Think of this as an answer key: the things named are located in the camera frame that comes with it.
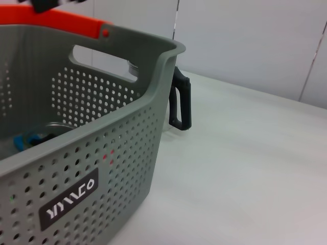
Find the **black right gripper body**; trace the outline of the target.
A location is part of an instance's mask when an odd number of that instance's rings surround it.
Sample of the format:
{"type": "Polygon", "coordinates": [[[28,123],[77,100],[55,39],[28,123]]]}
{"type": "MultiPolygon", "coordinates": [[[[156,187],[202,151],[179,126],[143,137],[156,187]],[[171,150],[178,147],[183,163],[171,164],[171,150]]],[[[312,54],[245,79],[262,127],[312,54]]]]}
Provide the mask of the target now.
{"type": "Polygon", "coordinates": [[[60,5],[59,0],[30,0],[35,12],[46,12],[60,5]]]}

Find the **glass teacup black sleeve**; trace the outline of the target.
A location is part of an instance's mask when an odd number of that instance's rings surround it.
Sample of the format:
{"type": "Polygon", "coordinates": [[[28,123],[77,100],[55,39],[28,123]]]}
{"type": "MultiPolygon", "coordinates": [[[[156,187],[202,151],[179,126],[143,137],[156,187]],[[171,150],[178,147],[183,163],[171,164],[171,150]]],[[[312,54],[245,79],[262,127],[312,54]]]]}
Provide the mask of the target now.
{"type": "Polygon", "coordinates": [[[74,130],[76,127],[63,122],[49,122],[35,126],[21,135],[21,150],[27,150],[40,145],[62,134],[74,130]]]}

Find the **blue toy plate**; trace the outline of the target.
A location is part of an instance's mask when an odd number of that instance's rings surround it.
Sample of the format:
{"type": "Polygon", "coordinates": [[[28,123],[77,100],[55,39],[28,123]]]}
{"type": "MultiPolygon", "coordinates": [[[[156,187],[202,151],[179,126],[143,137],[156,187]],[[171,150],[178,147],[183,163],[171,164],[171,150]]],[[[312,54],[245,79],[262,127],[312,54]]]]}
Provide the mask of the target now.
{"type": "Polygon", "coordinates": [[[37,135],[33,135],[27,138],[24,138],[22,135],[18,135],[13,138],[13,144],[19,152],[22,152],[24,150],[32,148],[34,146],[33,143],[35,143],[39,139],[40,138],[37,135]]]}

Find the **grey-green perforated storage bin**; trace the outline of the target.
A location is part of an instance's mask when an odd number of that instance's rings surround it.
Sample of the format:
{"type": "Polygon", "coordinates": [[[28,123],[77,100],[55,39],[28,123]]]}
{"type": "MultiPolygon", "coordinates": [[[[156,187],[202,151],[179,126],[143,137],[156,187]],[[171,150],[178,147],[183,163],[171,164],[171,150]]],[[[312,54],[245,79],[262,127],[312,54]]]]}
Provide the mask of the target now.
{"type": "Polygon", "coordinates": [[[98,39],[0,26],[0,245],[107,245],[147,197],[176,58],[172,39],[105,24],[98,39]],[[141,102],[137,79],[156,81],[141,102]],[[13,138],[50,122],[76,128],[19,152],[13,138]]]}

